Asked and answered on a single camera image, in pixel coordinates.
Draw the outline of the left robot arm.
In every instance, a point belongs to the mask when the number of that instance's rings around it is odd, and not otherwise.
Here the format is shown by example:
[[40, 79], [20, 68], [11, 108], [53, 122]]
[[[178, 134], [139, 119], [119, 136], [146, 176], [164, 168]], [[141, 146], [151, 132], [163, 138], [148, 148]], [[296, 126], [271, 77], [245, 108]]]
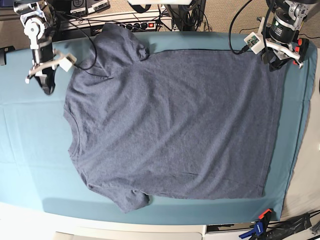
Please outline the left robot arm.
[[319, 11], [318, 0], [268, 0], [268, 11], [261, 21], [262, 61], [271, 72], [290, 60], [303, 67], [310, 41], [300, 38], [308, 13]]

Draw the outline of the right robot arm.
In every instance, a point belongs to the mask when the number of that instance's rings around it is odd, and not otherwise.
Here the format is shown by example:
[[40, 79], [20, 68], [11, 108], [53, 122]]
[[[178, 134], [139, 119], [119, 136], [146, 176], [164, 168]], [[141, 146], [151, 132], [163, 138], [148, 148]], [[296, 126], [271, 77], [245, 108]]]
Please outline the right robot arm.
[[47, 0], [16, 0], [13, 10], [19, 15], [32, 51], [32, 68], [25, 82], [28, 84], [35, 78], [43, 92], [51, 95], [55, 90], [55, 73], [62, 57], [62, 53], [53, 48], [53, 37], [60, 27], [55, 10]]

